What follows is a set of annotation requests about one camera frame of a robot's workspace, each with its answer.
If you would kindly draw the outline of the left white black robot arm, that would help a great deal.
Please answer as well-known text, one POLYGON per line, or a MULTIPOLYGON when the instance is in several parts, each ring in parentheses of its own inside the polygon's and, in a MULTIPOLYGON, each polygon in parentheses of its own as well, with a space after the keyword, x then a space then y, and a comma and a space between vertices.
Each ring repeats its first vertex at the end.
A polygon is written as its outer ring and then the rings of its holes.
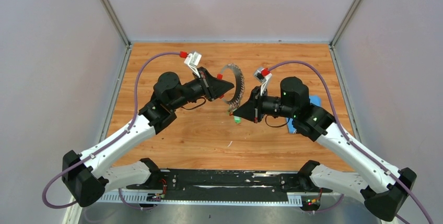
POLYGON ((167 128, 176 118, 176 109, 204 97, 221 98, 234 84, 221 76, 212 76, 199 67, 192 81, 182 84, 174 72, 161 74, 154 84, 153 95, 136 117, 101 143, 77 154, 71 150, 62 158, 62 182, 81 207, 95 203, 104 193, 132 184, 147 189, 159 185, 156 165, 148 158, 121 167, 113 164, 141 142, 167 128))

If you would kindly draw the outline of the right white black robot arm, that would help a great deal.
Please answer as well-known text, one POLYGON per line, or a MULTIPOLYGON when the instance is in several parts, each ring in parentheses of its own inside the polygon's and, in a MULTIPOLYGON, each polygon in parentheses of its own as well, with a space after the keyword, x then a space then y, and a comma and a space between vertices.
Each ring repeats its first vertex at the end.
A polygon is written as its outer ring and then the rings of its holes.
POLYGON ((310 160, 298 172, 300 188, 308 192, 315 187, 331 189, 363 203, 377 218, 392 221, 408 198, 417 174, 382 160, 357 141, 331 113, 311 103, 309 89, 299 78, 284 78, 280 90, 281 95, 275 97, 255 87, 234 116, 254 123, 268 115, 291 119, 298 134, 334 152, 356 171, 347 174, 310 160))

